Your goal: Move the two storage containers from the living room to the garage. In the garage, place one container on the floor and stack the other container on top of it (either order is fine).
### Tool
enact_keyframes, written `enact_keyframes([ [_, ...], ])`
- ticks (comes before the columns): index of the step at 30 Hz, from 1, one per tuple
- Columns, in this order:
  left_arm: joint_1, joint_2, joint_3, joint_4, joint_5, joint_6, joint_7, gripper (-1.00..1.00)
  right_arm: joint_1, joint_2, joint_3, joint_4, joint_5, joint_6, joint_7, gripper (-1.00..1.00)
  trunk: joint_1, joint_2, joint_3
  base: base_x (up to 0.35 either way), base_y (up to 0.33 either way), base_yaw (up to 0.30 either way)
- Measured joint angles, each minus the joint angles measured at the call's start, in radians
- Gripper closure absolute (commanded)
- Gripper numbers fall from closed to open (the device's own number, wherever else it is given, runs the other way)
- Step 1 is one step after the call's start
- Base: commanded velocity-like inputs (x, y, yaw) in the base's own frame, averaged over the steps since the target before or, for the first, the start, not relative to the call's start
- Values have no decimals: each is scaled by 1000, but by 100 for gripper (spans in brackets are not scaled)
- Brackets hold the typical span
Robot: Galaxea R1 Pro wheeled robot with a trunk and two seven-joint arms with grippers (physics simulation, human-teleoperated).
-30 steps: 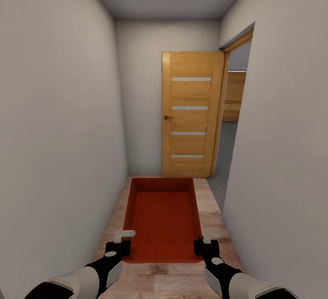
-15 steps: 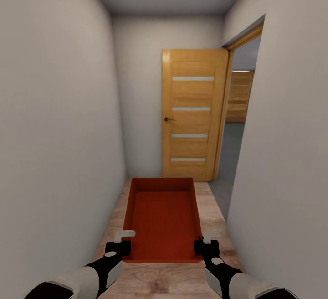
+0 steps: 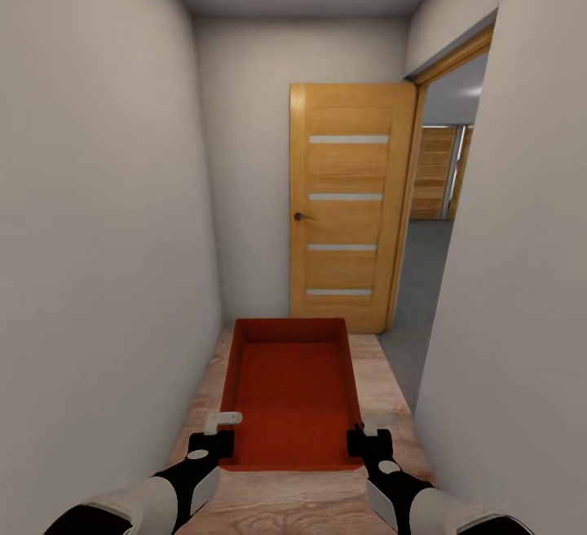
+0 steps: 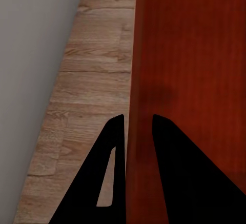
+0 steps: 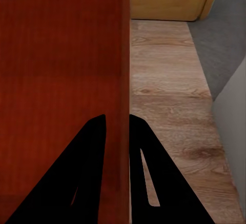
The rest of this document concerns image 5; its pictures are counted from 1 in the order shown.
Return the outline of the storage box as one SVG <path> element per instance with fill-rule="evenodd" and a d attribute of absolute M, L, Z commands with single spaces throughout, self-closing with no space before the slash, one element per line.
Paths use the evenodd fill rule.
<path fill-rule="evenodd" d="M 97 224 L 129 224 L 130 0 L 0 0 L 0 224 L 106 116 Z"/>

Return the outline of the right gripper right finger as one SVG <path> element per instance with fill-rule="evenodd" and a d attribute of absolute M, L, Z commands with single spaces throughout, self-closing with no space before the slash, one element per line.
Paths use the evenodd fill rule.
<path fill-rule="evenodd" d="M 145 157 L 160 207 L 149 204 Z M 132 224 L 215 224 L 149 124 L 129 115 Z"/>

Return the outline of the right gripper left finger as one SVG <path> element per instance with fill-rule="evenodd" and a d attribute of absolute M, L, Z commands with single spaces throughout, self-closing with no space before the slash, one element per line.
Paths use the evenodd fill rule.
<path fill-rule="evenodd" d="M 106 133 L 87 121 L 5 224 L 97 224 Z"/>

